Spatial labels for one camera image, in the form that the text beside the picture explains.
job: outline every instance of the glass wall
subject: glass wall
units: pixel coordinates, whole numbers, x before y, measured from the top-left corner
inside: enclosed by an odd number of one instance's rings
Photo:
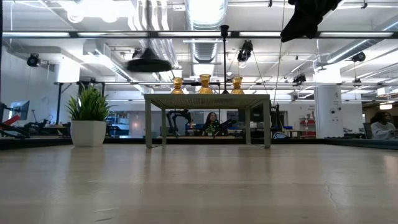
[[[224,83],[232,91],[232,78],[242,77],[245,95],[270,96],[270,118],[259,115],[261,108],[251,111],[252,137],[263,138],[261,132],[268,128],[264,119],[270,120],[272,136],[285,134],[275,138],[396,136],[398,17],[394,3],[374,3],[361,9],[357,2],[346,2],[323,20],[315,38],[284,43],[279,35],[294,13],[292,6],[281,1],[272,7],[267,2],[238,1],[229,2],[227,12],[218,7],[219,25],[228,24],[230,31],[225,80],[218,28],[209,28],[204,35],[195,31],[194,22],[187,21],[188,14],[199,22],[203,19],[195,17],[201,6],[192,11],[193,6],[184,1],[156,1],[156,5],[145,1],[84,2],[78,6],[74,1],[3,1],[2,121],[18,115],[10,124],[25,127],[33,136],[67,135],[71,121],[67,102],[77,98],[77,82],[91,82],[113,106],[106,118],[109,137],[141,139],[146,133],[143,95],[169,94],[175,77],[183,78],[185,94],[196,95],[200,75],[207,73],[215,95],[223,91]],[[129,61],[140,57],[146,47],[169,61],[173,70],[130,72]],[[217,123],[225,124],[222,136],[245,138],[249,125],[237,108],[186,109],[190,116],[180,109],[167,110],[168,135],[208,135],[206,122],[214,112]],[[152,136],[159,138],[160,108],[153,106],[151,115]],[[43,131],[38,125],[49,128]]]

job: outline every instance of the black lamp shade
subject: black lamp shade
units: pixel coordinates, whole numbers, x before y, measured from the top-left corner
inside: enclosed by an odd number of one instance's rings
[[[140,58],[128,62],[130,72],[167,72],[173,69],[170,62],[156,56],[151,48],[147,48]]]

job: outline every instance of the robotic arm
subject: robotic arm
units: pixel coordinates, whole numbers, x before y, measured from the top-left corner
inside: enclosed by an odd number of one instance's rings
[[[177,128],[177,124],[175,122],[175,119],[178,116],[181,116],[181,117],[185,118],[187,120],[186,124],[191,124],[192,121],[193,121],[191,113],[189,113],[189,111],[187,109],[179,110],[179,111],[173,110],[173,111],[167,112],[166,117],[167,117],[167,121],[169,122],[169,126],[170,126],[169,127],[169,134],[177,134],[178,128]]]

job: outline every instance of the potted plant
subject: potted plant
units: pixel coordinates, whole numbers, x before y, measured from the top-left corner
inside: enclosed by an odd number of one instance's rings
[[[78,98],[68,101],[68,112],[72,120],[71,137],[76,147],[98,147],[106,134],[105,119],[109,115],[106,96],[94,87],[83,87]]]

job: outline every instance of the dark hair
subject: dark hair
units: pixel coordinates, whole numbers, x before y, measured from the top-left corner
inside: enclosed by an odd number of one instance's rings
[[[214,112],[210,112],[210,113],[207,115],[205,127],[208,127],[208,126],[210,125],[210,122],[211,122],[211,121],[210,121],[210,116],[211,116],[212,114],[214,114],[214,115],[216,116],[216,120],[217,120],[217,114],[214,113]]]
[[[378,111],[373,118],[371,119],[371,124],[376,123],[376,122],[380,122],[384,119],[384,116],[388,114],[391,117],[391,114],[388,113],[387,111]]]

